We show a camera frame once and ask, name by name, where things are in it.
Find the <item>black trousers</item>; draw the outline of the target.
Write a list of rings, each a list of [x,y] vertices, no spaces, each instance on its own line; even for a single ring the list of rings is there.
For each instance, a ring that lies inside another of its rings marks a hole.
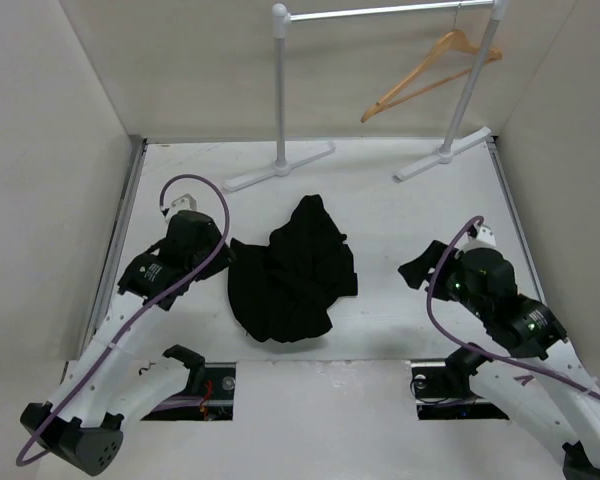
[[[329,308],[358,295],[354,255],[319,195],[304,196],[269,243],[232,239],[228,300],[246,333],[260,343],[295,343],[328,333]]]

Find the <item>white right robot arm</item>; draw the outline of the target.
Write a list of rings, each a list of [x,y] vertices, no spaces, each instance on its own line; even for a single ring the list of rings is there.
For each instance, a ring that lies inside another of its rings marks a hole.
[[[511,263],[489,241],[456,249],[434,241],[401,265],[426,300],[455,302],[504,349],[498,355],[454,338],[444,384],[456,399],[481,397],[536,439],[567,479],[600,479],[600,389],[543,303],[520,293]]]

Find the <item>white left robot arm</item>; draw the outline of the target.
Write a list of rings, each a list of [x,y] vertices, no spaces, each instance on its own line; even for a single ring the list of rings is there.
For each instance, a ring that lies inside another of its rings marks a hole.
[[[66,380],[21,414],[21,425],[44,453],[98,476],[118,455],[126,429],[175,394],[190,399],[201,393],[205,359],[179,344],[161,352],[127,389],[123,377],[175,301],[232,260],[210,216],[181,210],[169,219],[165,237],[125,269],[104,321]]]

